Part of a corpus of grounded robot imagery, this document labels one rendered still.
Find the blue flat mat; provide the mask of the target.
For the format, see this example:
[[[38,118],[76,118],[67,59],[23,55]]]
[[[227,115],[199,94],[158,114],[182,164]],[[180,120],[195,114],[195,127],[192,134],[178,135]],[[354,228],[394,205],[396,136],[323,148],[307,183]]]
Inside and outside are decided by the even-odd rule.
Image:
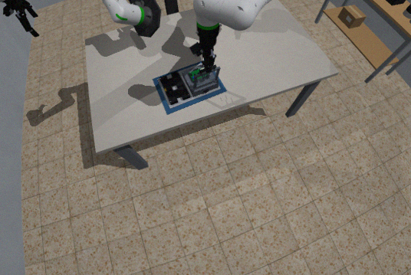
[[[198,63],[189,65],[189,66],[187,66],[187,67],[183,67],[183,68],[178,69],[178,70],[175,70],[175,71],[173,71],[173,72],[181,71],[181,70],[184,70],[184,69],[186,69],[186,68],[189,68],[189,67],[195,66],[195,65],[197,65],[197,64],[201,64],[201,63],[202,63],[202,62],[200,61],[200,62],[198,62]],[[164,75],[162,75],[162,76],[170,75],[170,74],[173,73],[173,72],[164,74]],[[160,77],[162,77],[162,76],[160,76]],[[218,95],[218,94],[220,94],[220,93],[224,93],[224,92],[227,91],[226,88],[224,87],[223,83],[221,82],[221,80],[220,80],[219,77],[218,77],[218,79],[219,79],[219,86],[220,86],[220,88],[221,88],[220,90],[217,90],[217,91],[214,91],[214,92],[212,92],[212,93],[206,94],[205,96],[199,97],[199,98],[197,98],[197,99],[191,100],[191,101],[189,101],[189,102],[187,102],[187,103],[181,104],[181,105],[179,105],[179,106],[176,106],[176,107],[173,107],[172,109],[170,109],[170,108],[169,108],[169,105],[168,105],[168,103],[167,103],[167,101],[166,101],[166,98],[165,98],[165,96],[164,96],[164,94],[163,94],[163,91],[162,91],[162,89],[161,89],[161,87],[160,87],[160,85],[159,85],[159,82],[158,82],[158,80],[157,80],[157,79],[159,79],[160,77],[154,78],[154,79],[153,79],[153,82],[154,82],[154,84],[155,84],[155,86],[156,86],[157,92],[158,92],[159,97],[160,97],[160,99],[161,99],[161,101],[162,101],[162,103],[163,103],[163,106],[164,106],[164,108],[165,108],[165,111],[166,111],[167,115],[168,115],[168,114],[171,114],[171,113],[174,113],[174,112],[176,112],[176,111],[178,111],[178,110],[181,110],[181,109],[186,108],[186,107],[188,107],[188,106],[191,106],[191,105],[193,105],[193,104],[195,104],[195,103],[201,102],[201,101],[206,100],[206,99],[208,99],[208,98],[210,98],[210,97],[216,96],[216,95]]]

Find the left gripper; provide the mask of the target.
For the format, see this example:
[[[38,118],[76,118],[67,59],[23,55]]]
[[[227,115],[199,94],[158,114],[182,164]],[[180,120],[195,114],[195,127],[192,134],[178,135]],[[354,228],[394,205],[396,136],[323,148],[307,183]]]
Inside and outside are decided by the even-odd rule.
[[[199,38],[199,43],[205,48],[203,49],[202,57],[204,57],[204,68],[206,68],[206,73],[212,72],[212,65],[214,65],[216,58],[216,54],[213,53],[216,38],[212,40],[204,40]]]

